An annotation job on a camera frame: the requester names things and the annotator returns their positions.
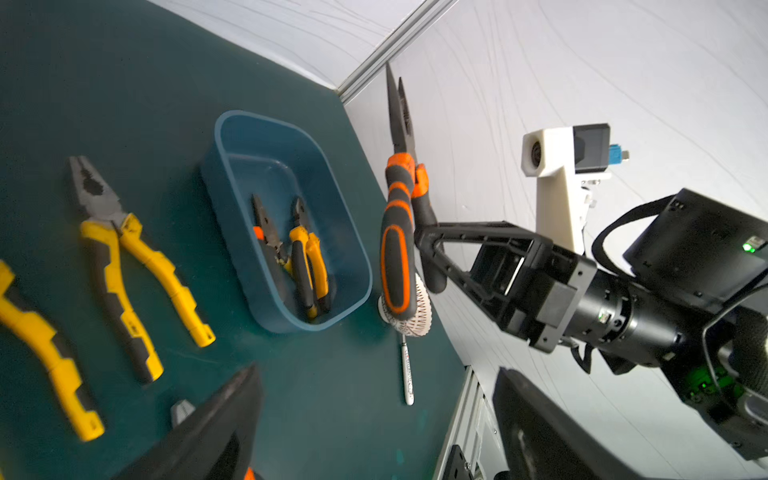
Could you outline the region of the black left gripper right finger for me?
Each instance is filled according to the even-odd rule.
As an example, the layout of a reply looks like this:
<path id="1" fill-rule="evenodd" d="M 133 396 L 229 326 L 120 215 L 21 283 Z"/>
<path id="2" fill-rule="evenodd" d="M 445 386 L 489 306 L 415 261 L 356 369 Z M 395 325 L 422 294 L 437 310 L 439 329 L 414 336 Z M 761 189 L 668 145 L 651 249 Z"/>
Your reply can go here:
<path id="1" fill-rule="evenodd" d="M 517 370 L 499 370 L 493 408 L 507 479 L 640 477 Z"/>

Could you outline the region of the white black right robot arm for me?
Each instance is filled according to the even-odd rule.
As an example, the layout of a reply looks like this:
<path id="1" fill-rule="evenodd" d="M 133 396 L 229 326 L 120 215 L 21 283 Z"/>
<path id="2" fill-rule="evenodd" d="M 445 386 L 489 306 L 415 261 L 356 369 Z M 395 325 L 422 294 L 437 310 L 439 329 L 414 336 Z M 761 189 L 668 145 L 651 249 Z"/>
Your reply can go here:
<path id="1" fill-rule="evenodd" d="M 430 266 L 503 332 L 584 371 L 660 369 L 680 400 L 746 460 L 767 454 L 767 225 L 683 189 L 639 205 L 613 229 L 646 220 L 627 269 L 597 236 L 590 255 L 511 223 L 416 230 Z"/>

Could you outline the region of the black orange long nose pliers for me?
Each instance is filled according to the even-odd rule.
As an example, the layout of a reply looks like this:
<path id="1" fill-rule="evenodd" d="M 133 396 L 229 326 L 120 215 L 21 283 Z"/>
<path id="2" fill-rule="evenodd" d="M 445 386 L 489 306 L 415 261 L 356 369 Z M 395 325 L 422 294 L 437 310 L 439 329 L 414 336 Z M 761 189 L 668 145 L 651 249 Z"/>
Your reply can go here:
<path id="1" fill-rule="evenodd" d="M 394 153 L 387 161 L 387 205 L 382 217 L 380 273 L 383 310 L 404 322 L 429 313 L 428 293 L 441 293 L 447 277 L 421 258 L 416 269 L 416 229 L 435 225 L 437 217 L 429 196 L 426 166 L 417 160 L 414 129 L 403 81 L 385 67 L 388 115 Z"/>

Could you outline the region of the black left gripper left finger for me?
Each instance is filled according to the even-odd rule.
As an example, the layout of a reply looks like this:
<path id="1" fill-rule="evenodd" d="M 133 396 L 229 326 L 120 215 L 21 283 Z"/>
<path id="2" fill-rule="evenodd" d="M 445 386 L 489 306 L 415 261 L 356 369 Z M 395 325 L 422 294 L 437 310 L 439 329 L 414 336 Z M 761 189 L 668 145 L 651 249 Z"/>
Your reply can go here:
<path id="1" fill-rule="evenodd" d="M 251 466 L 263 388 L 258 366 L 235 373 L 116 479 L 259 479 Z"/>

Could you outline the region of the small yellow black pliers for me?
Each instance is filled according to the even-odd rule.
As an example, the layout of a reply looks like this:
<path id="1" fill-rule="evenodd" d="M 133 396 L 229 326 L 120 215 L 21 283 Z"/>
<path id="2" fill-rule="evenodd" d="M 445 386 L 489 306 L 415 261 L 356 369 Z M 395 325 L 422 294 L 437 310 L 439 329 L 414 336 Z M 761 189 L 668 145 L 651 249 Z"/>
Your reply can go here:
<path id="1" fill-rule="evenodd" d="M 78 369 L 66 337 L 33 306 L 14 285 L 15 274 L 1 264 L 1 325 L 35 354 L 44 367 L 58 403 L 83 442 L 105 433 L 95 401 Z"/>

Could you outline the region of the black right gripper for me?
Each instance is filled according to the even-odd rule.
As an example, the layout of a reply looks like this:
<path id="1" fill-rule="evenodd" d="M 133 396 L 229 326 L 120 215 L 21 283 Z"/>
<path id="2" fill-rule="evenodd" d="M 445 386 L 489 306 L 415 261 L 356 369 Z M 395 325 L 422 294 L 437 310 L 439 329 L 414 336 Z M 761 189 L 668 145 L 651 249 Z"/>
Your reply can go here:
<path id="1" fill-rule="evenodd" d="M 690 316 L 682 308 L 580 255 L 552 246 L 531 230 L 500 222 L 443 222 L 415 232 L 430 267 L 450 279 L 500 330 L 551 352 L 584 343 L 577 363 L 601 352 L 613 368 L 656 368 L 683 354 Z M 482 243 L 469 270 L 437 245 Z"/>

